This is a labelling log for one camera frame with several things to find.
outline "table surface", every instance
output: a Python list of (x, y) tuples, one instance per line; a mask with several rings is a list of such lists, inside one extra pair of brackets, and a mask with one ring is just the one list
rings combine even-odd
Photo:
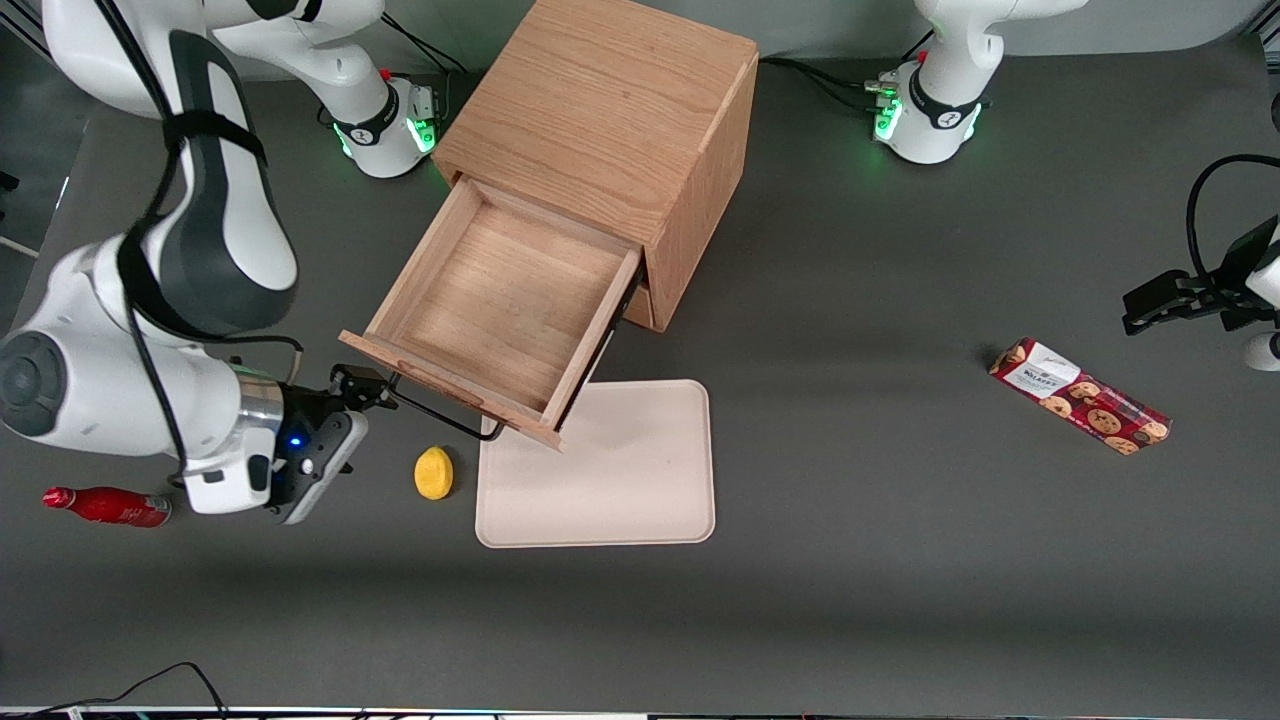
[[(279, 329), (321, 383), (360, 361), (338, 332), (364, 328), (447, 188), (429, 168), (362, 177), (298, 83), (247, 95), (301, 261)], [(707, 386), (707, 542), (486, 550), (476, 445), (408, 410), (370, 416), (356, 473), (294, 528), (55, 514), (50, 484), (151, 491), (172, 461), (0, 433), (0, 698), (195, 660), (234, 705), (1274, 716), (1277, 378), (1216, 320), (1120, 324), (1121, 295), (1188, 266), (1199, 169), (1280, 150), (1261, 50), (1012, 58), (991, 95), (972, 143), (922, 168), (763, 68), (746, 174), (671, 329), (623, 327), (595, 375)], [(160, 165), (154, 123), (92, 117), (19, 318)], [(1210, 256), (1275, 210), (1275, 181), (1213, 181)], [(1027, 334), (1172, 416), (1171, 438), (1123, 457), (1001, 387), (983, 359)], [(440, 503), (411, 480), (431, 445), (458, 466)], [(136, 700), (207, 702), (182, 678)]]

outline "white label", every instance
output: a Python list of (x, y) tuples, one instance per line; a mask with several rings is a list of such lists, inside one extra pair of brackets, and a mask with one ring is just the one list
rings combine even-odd
[(1005, 382), (1044, 400), (1079, 377), (1080, 368), (1037, 342), (1027, 361), (1005, 375)]

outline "red can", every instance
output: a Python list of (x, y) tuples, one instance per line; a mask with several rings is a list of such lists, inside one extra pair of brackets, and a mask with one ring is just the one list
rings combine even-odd
[(45, 505), (67, 509), (93, 523), (156, 528), (169, 519), (173, 506), (159, 495), (142, 495), (120, 488), (49, 488)]

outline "cookie image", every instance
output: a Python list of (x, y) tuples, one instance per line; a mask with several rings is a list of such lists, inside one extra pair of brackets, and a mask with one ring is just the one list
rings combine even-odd
[(1133, 455), (1134, 452), (1138, 452), (1138, 446), (1124, 439), (1123, 437), (1108, 437), (1102, 442), (1107, 443), (1111, 450), (1115, 450), (1120, 455)]
[(1105, 436), (1114, 436), (1120, 432), (1120, 420), (1106, 410), (1098, 410), (1094, 407), (1093, 410), (1089, 410), (1085, 419), (1094, 430), (1098, 430)]
[(1084, 382), (1084, 383), (1075, 383), (1074, 386), (1066, 388), (1066, 392), (1070, 393), (1071, 397), (1076, 400), (1084, 400), (1085, 397), (1097, 397), (1097, 395), (1102, 391), (1098, 388), (1098, 386), (1089, 382)]
[(991, 373), (996, 374), (1005, 368), (1016, 365), (1024, 360), (1027, 360), (1027, 351), (1023, 350), (1021, 345), (1015, 345), (1005, 351), (1005, 354), (1000, 356), (1000, 360), (996, 360), (996, 364), (991, 366)]
[(1041, 400), (1041, 407), (1048, 410), (1050, 413), (1057, 415), (1059, 418), (1071, 416), (1071, 404), (1062, 397), (1051, 395), (1044, 400)]
[(1147, 442), (1152, 442), (1152, 443), (1160, 442), (1160, 441), (1165, 439), (1166, 437), (1169, 437), (1169, 428), (1165, 427), (1164, 423), (1147, 423), (1138, 432), (1140, 432), (1144, 436), (1149, 437), (1151, 439), (1148, 439)]

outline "wooden cabinet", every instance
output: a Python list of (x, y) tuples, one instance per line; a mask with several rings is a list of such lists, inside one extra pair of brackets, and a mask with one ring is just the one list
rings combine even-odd
[(342, 340), (559, 447), (617, 313), (671, 322), (742, 174), (756, 60), (627, 0), (539, 0), (435, 149), (453, 192)]

